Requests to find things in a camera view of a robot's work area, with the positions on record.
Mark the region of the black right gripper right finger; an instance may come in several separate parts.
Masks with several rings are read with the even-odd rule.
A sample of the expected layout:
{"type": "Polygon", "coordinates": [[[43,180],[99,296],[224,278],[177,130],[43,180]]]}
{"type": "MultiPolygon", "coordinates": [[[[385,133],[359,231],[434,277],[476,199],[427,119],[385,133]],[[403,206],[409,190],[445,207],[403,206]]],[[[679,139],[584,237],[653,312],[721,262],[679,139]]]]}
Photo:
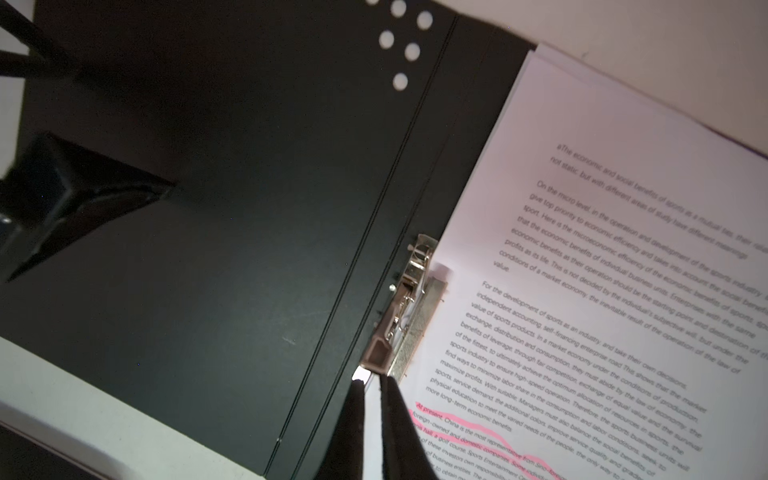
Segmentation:
{"type": "Polygon", "coordinates": [[[437,480],[397,381],[379,376],[382,473],[388,480],[437,480]]]}

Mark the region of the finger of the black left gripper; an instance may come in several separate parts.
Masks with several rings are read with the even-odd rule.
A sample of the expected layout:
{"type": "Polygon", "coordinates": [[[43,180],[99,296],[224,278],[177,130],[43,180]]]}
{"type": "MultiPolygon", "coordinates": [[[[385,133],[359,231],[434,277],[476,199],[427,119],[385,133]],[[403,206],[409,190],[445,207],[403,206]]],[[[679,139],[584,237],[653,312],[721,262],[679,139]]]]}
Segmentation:
{"type": "Polygon", "coordinates": [[[26,55],[1,51],[1,75],[13,78],[66,78],[78,60],[9,2],[1,3],[1,28],[29,49],[26,55]]]}
{"type": "Polygon", "coordinates": [[[1,280],[10,282],[174,184],[50,132],[1,180],[1,280]]]}

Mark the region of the metal folder clip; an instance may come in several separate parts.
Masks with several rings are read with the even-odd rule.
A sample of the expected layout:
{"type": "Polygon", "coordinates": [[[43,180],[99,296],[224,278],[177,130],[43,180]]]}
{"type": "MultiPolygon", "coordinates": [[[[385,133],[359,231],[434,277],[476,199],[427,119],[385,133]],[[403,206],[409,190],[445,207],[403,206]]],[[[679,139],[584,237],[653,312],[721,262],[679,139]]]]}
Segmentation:
{"type": "Polygon", "coordinates": [[[434,316],[446,283],[430,273],[438,241],[420,234],[408,247],[410,257],[396,284],[391,302],[378,322],[353,374],[367,384],[376,375],[400,381],[434,316]]]}

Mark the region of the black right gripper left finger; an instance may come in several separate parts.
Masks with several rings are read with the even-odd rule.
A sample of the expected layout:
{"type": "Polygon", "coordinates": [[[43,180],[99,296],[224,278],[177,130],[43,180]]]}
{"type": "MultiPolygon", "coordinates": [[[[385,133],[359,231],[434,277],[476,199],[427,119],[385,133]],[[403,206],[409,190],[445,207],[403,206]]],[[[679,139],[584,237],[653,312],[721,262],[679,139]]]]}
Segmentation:
{"type": "Polygon", "coordinates": [[[365,383],[353,380],[314,480],[361,480],[364,462],[365,383]]]}

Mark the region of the black file folder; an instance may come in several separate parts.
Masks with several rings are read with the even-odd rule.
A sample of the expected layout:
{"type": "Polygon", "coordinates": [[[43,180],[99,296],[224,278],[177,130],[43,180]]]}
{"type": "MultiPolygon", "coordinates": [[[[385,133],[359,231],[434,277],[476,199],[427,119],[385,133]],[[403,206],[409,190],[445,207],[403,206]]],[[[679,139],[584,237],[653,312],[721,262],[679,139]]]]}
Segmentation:
{"type": "Polygon", "coordinates": [[[2,440],[112,478],[309,479],[528,39],[433,1],[39,1],[50,131],[170,180],[1,287],[2,440]]]}

